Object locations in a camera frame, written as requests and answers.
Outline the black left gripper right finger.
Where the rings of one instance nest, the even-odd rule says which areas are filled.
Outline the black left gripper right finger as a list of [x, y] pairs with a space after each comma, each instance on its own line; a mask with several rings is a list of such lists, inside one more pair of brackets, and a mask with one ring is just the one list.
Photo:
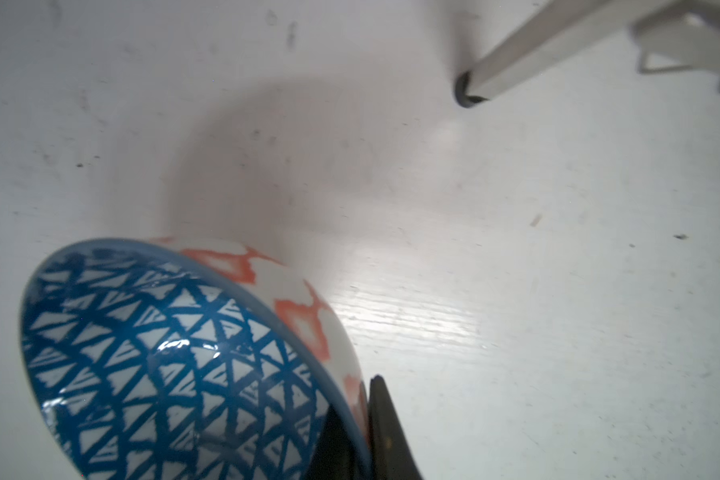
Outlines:
[[386, 382], [370, 381], [368, 413], [375, 480], [422, 480]]

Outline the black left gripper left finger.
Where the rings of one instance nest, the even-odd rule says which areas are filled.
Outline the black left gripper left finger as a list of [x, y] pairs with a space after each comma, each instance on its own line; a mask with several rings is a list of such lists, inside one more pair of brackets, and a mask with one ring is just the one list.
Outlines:
[[356, 460], [353, 446], [341, 418], [331, 406], [305, 479], [352, 480], [355, 476]]

